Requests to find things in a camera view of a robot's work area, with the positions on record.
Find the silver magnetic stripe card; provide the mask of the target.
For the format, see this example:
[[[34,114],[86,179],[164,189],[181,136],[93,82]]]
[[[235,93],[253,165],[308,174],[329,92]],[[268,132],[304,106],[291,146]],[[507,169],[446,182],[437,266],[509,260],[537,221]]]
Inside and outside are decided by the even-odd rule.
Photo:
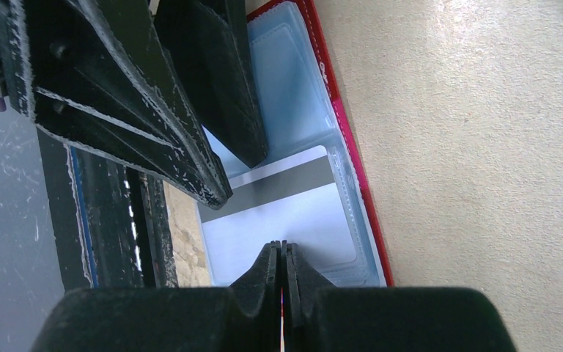
[[[339,286],[367,274],[348,224],[327,150],[316,146],[230,180],[233,195],[219,210],[198,205],[214,285],[229,285],[271,241],[299,246],[309,264]]]

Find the red card holder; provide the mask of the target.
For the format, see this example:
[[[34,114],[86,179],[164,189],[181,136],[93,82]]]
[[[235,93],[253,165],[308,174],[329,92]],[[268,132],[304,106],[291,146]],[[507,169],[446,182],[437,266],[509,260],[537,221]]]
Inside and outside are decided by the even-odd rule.
[[[360,286],[390,286],[391,270],[369,185],[339,93],[313,1],[269,1],[248,17],[251,60],[268,157],[248,168],[216,138],[229,181],[316,146],[328,153],[367,278]]]

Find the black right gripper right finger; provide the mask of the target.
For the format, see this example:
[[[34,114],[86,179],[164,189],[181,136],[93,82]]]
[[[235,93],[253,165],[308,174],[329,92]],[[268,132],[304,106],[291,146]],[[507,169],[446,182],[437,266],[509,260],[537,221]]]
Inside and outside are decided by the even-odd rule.
[[[515,351],[498,310],[465,287],[337,287],[281,245],[287,351]]]

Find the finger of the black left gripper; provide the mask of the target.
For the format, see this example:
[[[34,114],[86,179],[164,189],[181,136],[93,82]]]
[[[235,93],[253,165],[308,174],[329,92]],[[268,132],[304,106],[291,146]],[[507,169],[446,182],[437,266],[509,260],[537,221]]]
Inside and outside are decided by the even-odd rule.
[[[246,166],[263,162],[244,1],[160,1],[154,24],[198,121]]]

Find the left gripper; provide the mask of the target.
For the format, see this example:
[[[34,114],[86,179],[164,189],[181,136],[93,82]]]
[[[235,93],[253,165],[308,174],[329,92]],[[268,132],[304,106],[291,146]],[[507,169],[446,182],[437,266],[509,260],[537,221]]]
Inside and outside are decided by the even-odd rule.
[[[145,1],[0,1],[6,97],[41,131],[218,209],[231,189]]]

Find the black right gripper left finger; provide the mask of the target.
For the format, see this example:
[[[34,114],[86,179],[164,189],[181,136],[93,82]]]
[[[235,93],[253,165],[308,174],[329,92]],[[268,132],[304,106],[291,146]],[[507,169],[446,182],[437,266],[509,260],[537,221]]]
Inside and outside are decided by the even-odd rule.
[[[32,351],[279,351],[278,241],[229,287],[95,288],[68,293]]]

